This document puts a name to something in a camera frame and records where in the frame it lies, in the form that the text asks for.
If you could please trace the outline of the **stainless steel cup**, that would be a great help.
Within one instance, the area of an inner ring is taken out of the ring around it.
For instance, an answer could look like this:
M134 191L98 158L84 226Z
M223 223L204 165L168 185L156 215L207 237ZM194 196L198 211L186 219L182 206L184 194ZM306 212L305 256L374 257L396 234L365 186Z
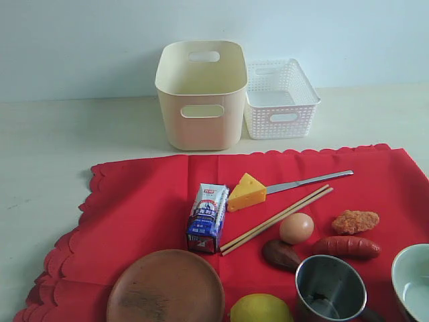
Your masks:
M345 261L314 255L303 260L295 273L297 321L384 321L367 306L366 286Z

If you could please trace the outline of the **cream plastic storage bin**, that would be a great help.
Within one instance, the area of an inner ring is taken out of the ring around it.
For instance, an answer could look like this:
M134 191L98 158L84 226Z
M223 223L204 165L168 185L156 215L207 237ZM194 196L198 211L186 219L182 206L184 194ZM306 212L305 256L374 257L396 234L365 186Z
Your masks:
M169 44L160 56L155 86L173 147L225 150L240 140L247 68L239 44L226 40Z

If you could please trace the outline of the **fried chicken nugget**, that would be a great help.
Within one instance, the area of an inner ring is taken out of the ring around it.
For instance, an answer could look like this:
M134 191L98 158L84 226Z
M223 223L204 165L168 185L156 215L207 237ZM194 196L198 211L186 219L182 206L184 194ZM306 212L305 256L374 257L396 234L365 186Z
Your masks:
M378 225L379 215L372 211L343 211L331 224L339 235L354 235Z

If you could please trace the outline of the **silver table knife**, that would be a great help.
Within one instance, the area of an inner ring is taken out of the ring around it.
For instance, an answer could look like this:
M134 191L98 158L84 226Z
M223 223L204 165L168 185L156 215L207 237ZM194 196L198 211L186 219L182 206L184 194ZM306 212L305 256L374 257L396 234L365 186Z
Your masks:
M275 184L275 185L271 185L271 186L266 187L266 189L267 189L266 194L270 195L270 194L278 193L281 191L294 189L296 187L303 186L306 184L312 184L315 182L322 182L322 181L331 180L334 178L350 176L353 174L354 174L354 172L352 170L346 170L346 171L341 171L341 172L335 172L332 174L325 174L325 175L317 176L317 177L313 177L313 178L307 178L304 180L298 180L298 181L294 181L294 182L285 182L285 183L281 183L281 184Z

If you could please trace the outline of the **red scalloped cloth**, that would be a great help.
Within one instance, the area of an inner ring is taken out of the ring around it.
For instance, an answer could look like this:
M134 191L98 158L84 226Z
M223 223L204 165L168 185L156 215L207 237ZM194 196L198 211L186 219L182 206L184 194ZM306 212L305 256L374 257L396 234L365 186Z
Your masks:
M428 241L428 179L402 149L385 144L339 150L270 151L250 155L170 156L99 164L78 226L44 260L26 308L16 321L104 321L119 275L138 258L186 247L186 222L201 183L234 187L243 174L271 185L352 170L332 180L332 192L307 206L312 237L296 246L302 258L344 210L373 211L380 222L366 231L380 255L352 261L369 304L387 321L401 321L391 285L391 263L402 249Z

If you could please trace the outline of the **brown egg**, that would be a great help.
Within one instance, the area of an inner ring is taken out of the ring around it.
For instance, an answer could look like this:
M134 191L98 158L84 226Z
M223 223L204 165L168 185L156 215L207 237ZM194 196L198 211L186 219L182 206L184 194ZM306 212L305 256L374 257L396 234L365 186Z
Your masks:
M312 218L305 213L293 213L280 224L280 239L287 244L300 244L310 238L314 231Z

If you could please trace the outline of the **yellow cheese wedge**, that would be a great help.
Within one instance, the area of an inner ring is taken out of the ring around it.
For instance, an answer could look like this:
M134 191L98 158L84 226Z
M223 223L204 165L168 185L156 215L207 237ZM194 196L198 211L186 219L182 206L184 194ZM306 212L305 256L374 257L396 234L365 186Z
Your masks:
M245 173L229 195L227 210L238 211L265 201L267 187Z

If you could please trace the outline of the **red sausage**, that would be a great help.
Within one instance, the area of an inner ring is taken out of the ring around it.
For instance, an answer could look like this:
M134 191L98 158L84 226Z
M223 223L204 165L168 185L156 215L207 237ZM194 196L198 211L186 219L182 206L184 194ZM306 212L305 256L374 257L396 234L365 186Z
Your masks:
M318 240L313 245L314 254L360 259L376 258L381 248L374 241L355 236L331 236Z

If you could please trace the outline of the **brown wooden plate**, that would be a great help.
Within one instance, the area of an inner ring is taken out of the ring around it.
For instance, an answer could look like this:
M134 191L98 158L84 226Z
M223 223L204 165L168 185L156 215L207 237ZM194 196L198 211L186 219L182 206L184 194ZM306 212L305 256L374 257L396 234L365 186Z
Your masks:
M107 321L222 321L225 293L202 257L160 250L134 262L116 281Z

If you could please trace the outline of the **dark brown chicken drumstick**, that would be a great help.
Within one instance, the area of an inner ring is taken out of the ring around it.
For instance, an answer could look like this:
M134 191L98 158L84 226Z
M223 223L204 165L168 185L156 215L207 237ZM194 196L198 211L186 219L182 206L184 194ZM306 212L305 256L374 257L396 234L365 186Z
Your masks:
M267 241L262 247L262 256L268 264L293 273L302 262L293 247L280 239Z

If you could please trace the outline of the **white perforated plastic basket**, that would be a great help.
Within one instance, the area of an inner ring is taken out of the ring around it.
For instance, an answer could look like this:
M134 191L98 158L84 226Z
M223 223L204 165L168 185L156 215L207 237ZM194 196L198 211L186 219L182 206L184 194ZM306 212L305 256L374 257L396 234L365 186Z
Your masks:
M250 138L301 138L310 132L320 97L297 60L260 60L247 65L245 122Z

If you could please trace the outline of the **yellow lemon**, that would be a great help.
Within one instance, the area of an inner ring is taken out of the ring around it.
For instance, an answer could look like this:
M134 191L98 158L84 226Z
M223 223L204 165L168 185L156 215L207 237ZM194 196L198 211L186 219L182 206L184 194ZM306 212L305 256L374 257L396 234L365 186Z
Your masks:
M293 321L287 304L264 293L249 294L241 297L231 308L230 321Z

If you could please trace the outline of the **pale green ceramic bowl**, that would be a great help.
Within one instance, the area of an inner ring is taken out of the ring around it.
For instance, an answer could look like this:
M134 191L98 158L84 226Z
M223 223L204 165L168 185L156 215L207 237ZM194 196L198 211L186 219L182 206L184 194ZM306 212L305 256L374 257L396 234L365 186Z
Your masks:
M428 244L401 250L391 265L391 282L406 321L428 321Z

